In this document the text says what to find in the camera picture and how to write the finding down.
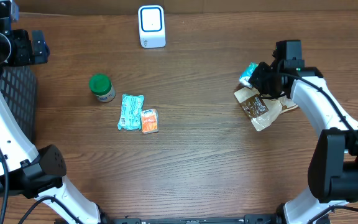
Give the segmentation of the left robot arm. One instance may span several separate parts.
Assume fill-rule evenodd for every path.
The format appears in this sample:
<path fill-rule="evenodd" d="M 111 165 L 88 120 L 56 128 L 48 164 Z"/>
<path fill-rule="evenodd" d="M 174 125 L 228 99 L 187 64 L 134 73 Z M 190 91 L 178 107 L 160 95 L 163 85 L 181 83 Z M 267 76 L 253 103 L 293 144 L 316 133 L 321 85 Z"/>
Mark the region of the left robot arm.
<path fill-rule="evenodd" d="M 21 124 L 34 123 L 36 80 L 4 73 L 4 67 L 47 63 L 50 54 L 42 31 L 14 30 L 19 17 L 13 1 L 0 1 L 0 197 L 1 213 L 10 196 L 23 195 L 48 205 L 62 223 L 108 223 L 108 216 L 67 177 L 65 160 L 54 145 L 37 149 Z"/>

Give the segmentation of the long teal wipes pack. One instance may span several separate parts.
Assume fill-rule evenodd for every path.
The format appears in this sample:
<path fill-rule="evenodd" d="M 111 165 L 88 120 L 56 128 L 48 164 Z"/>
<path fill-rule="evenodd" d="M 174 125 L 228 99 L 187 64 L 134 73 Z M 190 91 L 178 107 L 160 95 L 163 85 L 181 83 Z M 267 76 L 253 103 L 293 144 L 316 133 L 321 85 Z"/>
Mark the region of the long teal wipes pack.
<path fill-rule="evenodd" d="M 144 95 L 122 95 L 121 115 L 117 124 L 118 130 L 128 131 L 141 129 L 141 111 Z"/>

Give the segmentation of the orange tissue pack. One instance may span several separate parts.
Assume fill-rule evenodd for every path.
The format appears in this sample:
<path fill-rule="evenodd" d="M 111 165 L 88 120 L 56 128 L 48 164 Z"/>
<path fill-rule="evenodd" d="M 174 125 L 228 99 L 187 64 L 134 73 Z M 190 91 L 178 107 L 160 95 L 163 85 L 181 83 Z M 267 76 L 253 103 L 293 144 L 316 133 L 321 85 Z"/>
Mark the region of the orange tissue pack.
<path fill-rule="evenodd" d="M 158 112 L 156 109 L 143 110 L 140 115 L 143 134 L 158 132 Z"/>

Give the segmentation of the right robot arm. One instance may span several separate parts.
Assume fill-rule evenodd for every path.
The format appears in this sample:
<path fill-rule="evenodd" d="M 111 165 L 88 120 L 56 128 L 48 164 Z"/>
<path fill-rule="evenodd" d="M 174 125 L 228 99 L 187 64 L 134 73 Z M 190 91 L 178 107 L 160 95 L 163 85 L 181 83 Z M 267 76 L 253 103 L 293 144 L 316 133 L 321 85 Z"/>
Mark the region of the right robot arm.
<path fill-rule="evenodd" d="M 245 215 L 244 223 L 329 223 L 335 210 L 358 212 L 358 121 L 346 113 L 316 67 L 306 67 L 300 40 L 275 44 L 274 61 L 261 62 L 249 83 L 268 99 L 287 97 L 318 135 L 308 188 L 274 214 Z"/>

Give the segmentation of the green capped plastic bottle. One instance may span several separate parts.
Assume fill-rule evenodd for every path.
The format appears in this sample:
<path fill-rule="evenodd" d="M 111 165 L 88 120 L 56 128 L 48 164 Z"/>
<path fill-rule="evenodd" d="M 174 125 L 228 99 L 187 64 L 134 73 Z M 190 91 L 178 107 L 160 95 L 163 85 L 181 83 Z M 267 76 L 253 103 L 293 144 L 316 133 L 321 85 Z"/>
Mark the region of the green capped plastic bottle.
<path fill-rule="evenodd" d="M 102 73 L 97 73 L 90 78 L 89 88 L 100 102 L 110 102 L 116 95 L 110 78 Z"/>

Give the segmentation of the brown white snack bag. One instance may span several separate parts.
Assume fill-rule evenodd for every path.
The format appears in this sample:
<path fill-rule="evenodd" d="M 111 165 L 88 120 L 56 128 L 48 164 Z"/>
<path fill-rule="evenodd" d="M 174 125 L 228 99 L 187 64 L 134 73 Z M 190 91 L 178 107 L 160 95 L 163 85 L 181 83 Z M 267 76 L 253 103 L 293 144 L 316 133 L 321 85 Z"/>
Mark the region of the brown white snack bag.
<path fill-rule="evenodd" d="M 269 127 L 279 115 L 298 107 L 286 96 L 278 99 L 264 99 L 255 88 L 241 88 L 234 93 L 234 96 L 256 131 Z"/>

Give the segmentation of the teal tissue pack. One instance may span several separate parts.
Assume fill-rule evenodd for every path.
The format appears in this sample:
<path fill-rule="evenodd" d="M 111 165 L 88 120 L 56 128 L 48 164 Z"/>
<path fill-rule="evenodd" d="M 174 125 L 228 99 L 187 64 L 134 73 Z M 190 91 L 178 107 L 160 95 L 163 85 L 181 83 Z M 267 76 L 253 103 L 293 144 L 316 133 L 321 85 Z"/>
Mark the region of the teal tissue pack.
<path fill-rule="evenodd" d="M 252 85 L 249 83 L 254 70 L 258 67 L 256 63 L 250 63 L 249 66 L 245 69 L 242 75 L 239 78 L 239 83 L 247 88 L 252 88 Z"/>

